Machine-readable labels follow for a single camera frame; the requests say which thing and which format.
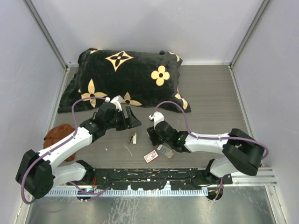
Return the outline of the staple box tray with staples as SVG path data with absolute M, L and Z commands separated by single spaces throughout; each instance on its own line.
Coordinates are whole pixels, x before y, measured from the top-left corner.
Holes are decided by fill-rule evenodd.
M 171 159 L 174 156 L 173 151 L 165 145 L 159 145 L 157 147 L 157 150 L 169 159 Z

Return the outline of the red white staple box sleeve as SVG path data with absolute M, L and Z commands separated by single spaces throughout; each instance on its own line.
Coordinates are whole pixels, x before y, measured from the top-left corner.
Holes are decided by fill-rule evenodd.
M 146 161 L 146 163 L 150 163 L 150 162 L 154 161 L 158 157 L 159 156 L 158 156 L 156 150 L 153 150 L 150 153 L 146 154 L 143 158 Z

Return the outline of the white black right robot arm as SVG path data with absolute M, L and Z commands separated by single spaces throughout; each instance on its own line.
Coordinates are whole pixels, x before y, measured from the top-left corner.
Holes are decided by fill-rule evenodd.
M 206 167 L 207 179 L 220 179 L 238 171 L 256 176 L 265 151 L 265 146 L 236 128 L 225 134 L 202 135 L 177 131 L 162 121 L 147 128 L 147 133 L 153 146 L 167 144 L 179 153 L 221 154 L 221 158 L 209 161 Z

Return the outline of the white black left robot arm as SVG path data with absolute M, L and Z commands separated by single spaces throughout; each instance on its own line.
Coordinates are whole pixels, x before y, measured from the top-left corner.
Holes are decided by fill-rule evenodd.
M 104 136 L 109 129 L 123 131 L 140 125 L 130 106 L 123 111 L 118 103 L 103 103 L 91 118 L 67 137 L 39 152 L 31 149 L 23 155 L 15 178 L 21 185 L 21 193 L 27 191 L 33 198 L 40 199 L 60 184 L 72 181 L 91 183 L 94 169 L 85 161 L 79 160 L 67 166 L 60 164 Z

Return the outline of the black floral pattern pillow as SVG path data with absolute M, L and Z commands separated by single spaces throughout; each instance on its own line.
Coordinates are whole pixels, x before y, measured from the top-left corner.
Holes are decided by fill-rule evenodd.
M 102 98 L 122 97 L 124 104 L 161 107 L 172 112 L 191 112 L 190 104 L 180 95 L 179 67 L 183 62 L 169 51 L 159 53 L 100 50 L 90 48 L 78 57 L 78 71 L 62 94 L 58 113 L 82 112 L 99 107 Z

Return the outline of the brown crumpled cloth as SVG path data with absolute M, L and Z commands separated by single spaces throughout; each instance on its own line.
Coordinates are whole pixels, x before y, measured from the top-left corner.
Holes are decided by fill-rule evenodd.
M 61 124 L 52 128 L 43 139 L 43 148 L 48 148 L 54 145 L 74 131 L 75 129 L 70 124 Z

